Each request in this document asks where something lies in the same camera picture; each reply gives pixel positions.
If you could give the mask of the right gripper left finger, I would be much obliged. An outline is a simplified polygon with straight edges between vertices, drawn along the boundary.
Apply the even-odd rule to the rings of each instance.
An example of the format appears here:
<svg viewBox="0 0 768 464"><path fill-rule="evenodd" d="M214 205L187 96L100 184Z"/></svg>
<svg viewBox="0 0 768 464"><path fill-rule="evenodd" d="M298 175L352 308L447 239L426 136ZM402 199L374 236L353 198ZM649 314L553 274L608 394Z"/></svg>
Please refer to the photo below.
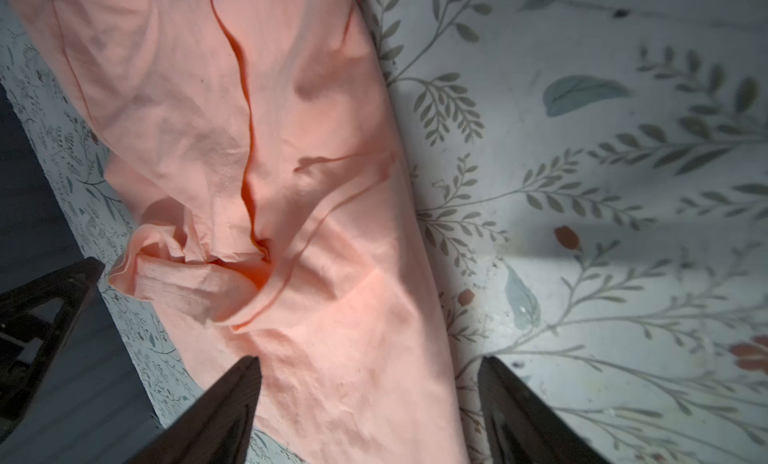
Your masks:
<svg viewBox="0 0 768 464"><path fill-rule="evenodd" d="M262 384L260 361L241 358L168 429L129 461L243 463Z"/></svg>

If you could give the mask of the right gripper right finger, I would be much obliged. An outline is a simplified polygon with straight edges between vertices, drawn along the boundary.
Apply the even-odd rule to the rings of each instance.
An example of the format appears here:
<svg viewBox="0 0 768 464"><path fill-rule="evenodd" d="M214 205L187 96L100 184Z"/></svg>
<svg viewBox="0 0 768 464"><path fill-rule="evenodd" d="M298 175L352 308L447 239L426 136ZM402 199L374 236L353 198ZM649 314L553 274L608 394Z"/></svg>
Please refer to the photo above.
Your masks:
<svg viewBox="0 0 768 464"><path fill-rule="evenodd" d="M494 463L607 464L500 359L483 358L477 380Z"/></svg>

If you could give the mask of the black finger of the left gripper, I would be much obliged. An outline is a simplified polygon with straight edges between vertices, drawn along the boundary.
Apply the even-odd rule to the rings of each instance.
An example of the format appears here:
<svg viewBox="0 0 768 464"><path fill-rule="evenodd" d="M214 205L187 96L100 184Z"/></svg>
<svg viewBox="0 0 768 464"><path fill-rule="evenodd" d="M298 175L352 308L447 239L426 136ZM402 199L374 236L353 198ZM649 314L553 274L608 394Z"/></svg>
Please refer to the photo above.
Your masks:
<svg viewBox="0 0 768 464"><path fill-rule="evenodd" d="M90 257L1 295L1 420L20 422L105 265Z"/></svg>

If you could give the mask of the peach orange t-shirt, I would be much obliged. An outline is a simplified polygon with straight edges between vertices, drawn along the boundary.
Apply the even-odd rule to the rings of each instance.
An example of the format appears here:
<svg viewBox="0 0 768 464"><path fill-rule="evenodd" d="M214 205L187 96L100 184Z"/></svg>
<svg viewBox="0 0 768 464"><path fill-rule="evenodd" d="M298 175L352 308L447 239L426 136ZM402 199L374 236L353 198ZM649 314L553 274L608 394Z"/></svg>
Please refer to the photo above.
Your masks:
<svg viewBox="0 0 768 464"><path fill-rule="evenodd" d="M136 220L109 281L191 377L246 355L310 463L464 463L409 173L356 0L9 0Z"/></svg>

